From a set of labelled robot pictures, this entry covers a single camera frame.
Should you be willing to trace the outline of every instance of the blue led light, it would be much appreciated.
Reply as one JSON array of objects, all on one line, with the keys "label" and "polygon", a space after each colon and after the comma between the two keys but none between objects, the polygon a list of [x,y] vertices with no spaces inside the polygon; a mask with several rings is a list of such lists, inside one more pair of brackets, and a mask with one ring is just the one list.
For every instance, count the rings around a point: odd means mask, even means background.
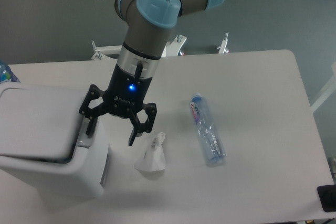
[{"label": "blue led light", "polygon": [[131,91],[135,91],[135,86],[133,84],[131,84],[131,85],[129,85],[128,89],[131,90]]}]

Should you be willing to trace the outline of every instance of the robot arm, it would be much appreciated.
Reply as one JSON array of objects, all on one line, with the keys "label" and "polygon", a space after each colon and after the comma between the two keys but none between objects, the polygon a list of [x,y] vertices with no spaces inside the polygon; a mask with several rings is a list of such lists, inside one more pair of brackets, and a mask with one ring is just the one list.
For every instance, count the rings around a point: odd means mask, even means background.
[{"label": "robot arm", "polygon": [[[94,127],[96,118],[106,113],[131,120],[134,129],[129,138],[130,146],[136,136],[151,132],[156,105],[144,104],[143,100],[177,18],[217,6],[223,1],[115,0],[116,12],[128,23],[129,29],[108,88],[102,91],[91,85],[79,110],[90,120],[87,134]],[[103,102],[89,108],[90,101],[99,97],[103,98]],[[136,115],[141,110],[148,115],[144,123]]]}]

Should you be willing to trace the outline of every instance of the black cable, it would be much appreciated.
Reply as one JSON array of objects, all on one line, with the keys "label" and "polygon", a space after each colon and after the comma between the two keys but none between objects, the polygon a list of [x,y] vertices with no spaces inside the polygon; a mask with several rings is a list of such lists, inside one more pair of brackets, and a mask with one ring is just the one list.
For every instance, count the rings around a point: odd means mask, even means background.
[{"label": "black cable", "polygon": [[330,221],[333,221],[334,219],[336,219],[336,218],[329,219],[329,220],[325,221],[325,222],[322,223],[322,224],[327,224],[327,223],[329,223]]}]

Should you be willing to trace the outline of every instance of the white bracket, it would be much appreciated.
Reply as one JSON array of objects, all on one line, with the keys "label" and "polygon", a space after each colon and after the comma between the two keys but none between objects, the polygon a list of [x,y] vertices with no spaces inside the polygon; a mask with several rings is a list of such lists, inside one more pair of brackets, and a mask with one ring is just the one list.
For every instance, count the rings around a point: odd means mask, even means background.
[{"label": "white bracket", "polygon": [[[187,37],[182,35],[177,35],[177,37],[172,42],[167,42],[166,47],[162,53],[162,57],[166,56],[178,56],[180,54],[181,48],[186,42]],[[96,47],[94,41],[91,41],[93,48],[92,60],[106,60],[112,59],[107,55],[118,55],[122,46],[108,46],[108,47]]]},{"label": "white bracket", "polygon": [[310,107],[312,113],[314,113],[322,105],[322,103],[324,103],[326,99],[336,91],[336,62],[333,63],[331,68],[334,75],[312,100],[312,106]]},{"label": "white bracket", "polygon": [[229,33],[226,33],[225,38],[223,39],[221,46],[217,48],[219,50],[218,51],[219,54],[227,54],[228,53],[228,50],[226,49],[227,42],[228,42],[228,37],[229,37]]},{"label": "white bracket", "polygon": [[165,55],[163,51],[162,57],[178,56],[181,51],[182,46],[184,45],[186,41],[187,41],[187,37],[180,35],[180,34],[177,35],[177,37],[172,42],[167,43]]}]

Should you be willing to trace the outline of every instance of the black object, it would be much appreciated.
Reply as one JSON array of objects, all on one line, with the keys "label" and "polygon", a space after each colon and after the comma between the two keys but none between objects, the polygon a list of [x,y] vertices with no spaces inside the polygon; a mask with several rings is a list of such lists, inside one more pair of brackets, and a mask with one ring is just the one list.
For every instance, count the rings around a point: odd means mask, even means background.
[{"label": "black object", "polygon": [[[133,131],[129,138],[129,146],[132,146],[135,137],[141,136],[143,132],[152,131],[157,109],[155,103],[143,103],[152,78],[141,78],[142,69],[143,66],[139,63],[133,76],[116,65],[106,91],[100,90],[94,84],[90,86],[79,109],[79,113],[90,120],[87,135],[94,131],[97,117],[106,113],[131,120]],[[89,108],[90,102],[100,97],[103,98],[103,102],[94,108]],[[144,123],[141,123],[136,115],[141,110],[148,116]]]},{"label": "black object", "polygon": [[331,221],[333,221],[334,219],[335,219],[335,218],[329,219],[329,220],[325,221],[325,222],[322,223],[322,224],[328,224],[328,223],[330,223]]},{"label": "black object", "polygon": [[336,185],[319,186],[317,192],[325,212],[336,212]]}]

